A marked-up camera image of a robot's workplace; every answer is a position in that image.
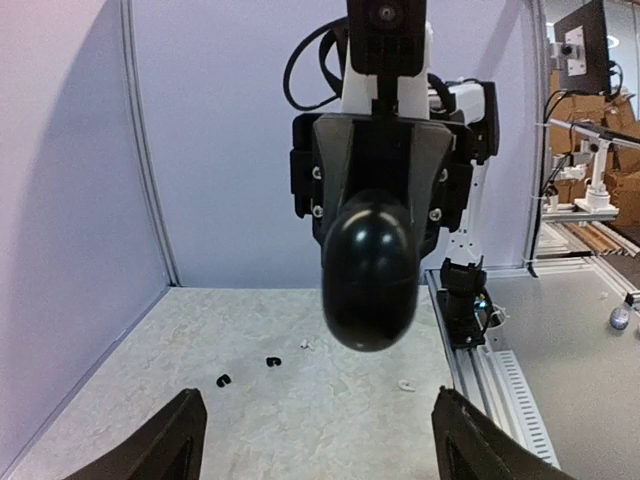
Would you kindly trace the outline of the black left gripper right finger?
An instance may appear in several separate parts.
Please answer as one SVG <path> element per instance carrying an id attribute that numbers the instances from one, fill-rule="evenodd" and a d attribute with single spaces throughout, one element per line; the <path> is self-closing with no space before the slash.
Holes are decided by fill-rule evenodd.
<path id="1" fill-rule="evenodd" d="M 514 441 L 455 389 L 440 388 L 431 421 L 442 479 L 571 479 Z"/>

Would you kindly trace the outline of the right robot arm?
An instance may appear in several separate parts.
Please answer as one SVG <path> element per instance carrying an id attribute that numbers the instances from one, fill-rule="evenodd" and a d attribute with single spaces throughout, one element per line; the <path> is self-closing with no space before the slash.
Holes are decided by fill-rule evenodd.
<path id="1" fill-rule="evenodd" d="M 336 113 L 299 106 L 290 182 L 321 249 L 322 308 L 344 346 L 391 347 L 417 309 L 420 266 L 449 234 L 436 303 L 456 349 L 482 345 L 491 320 L 474 236 L 489 160 L 499 149 L 496 87 L 429 70 L 422 1 L 352 1 L 313 31 Z"/>

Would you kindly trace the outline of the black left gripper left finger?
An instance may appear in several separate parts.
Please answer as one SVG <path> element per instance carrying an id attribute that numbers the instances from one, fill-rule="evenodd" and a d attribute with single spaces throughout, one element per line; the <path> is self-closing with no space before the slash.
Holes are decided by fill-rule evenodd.
<path id="1" fill-rule="evenodd" d="M 69 477 L 198 480 L 206 426 L 201 392 L 184 389 L 120 445 Z"/>

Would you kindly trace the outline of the black oval charging case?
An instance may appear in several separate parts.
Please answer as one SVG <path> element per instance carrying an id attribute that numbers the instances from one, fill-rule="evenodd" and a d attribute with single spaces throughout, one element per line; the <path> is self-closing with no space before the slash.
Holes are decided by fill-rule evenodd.
<path id="1" fill-rule="evenodd" d="M 352 197 L 322 247 L 322 306 L 334 338 L 359 352 L 396 344 L 414 318 L 419 264 L 408 209 L 384 190 Z"/>

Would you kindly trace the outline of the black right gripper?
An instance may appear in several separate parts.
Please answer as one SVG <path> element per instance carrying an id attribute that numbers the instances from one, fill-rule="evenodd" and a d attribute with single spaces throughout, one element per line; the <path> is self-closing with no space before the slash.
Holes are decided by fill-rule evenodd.
<path id="1" fill-rule="evenodd" d="M 343 206 L 365 190 L 384 190 L 409 214 L 411 265 L 456 230 L 467 206 L 478 141 L 453 121 L 304 113 L 292 123 L 294 211 L 311 216 L 321 249 Z"/>

